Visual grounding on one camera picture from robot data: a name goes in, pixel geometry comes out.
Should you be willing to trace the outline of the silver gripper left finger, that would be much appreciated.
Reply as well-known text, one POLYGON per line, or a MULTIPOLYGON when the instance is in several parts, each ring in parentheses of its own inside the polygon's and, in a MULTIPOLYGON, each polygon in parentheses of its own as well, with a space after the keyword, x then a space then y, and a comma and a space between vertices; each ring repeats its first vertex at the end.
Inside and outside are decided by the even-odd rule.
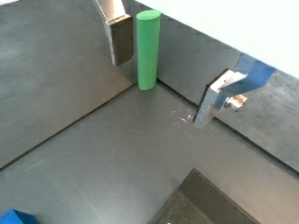
POLYGON ((101 16, 112 64, 117 67, 133 56, 133 19, 121 0, 92 0, 101 16))

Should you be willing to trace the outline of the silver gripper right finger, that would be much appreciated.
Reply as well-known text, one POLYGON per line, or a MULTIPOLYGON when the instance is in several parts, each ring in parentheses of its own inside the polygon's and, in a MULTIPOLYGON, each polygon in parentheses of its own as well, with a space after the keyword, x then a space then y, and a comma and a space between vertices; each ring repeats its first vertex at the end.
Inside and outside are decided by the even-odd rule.
POLYGON ((275 71, 268 64, 242 53, 235 69, 226 69, 206 86, 194 125, 203 128, 226 108, 238 111, 247 101, 243 94, 262 88, 275 71))

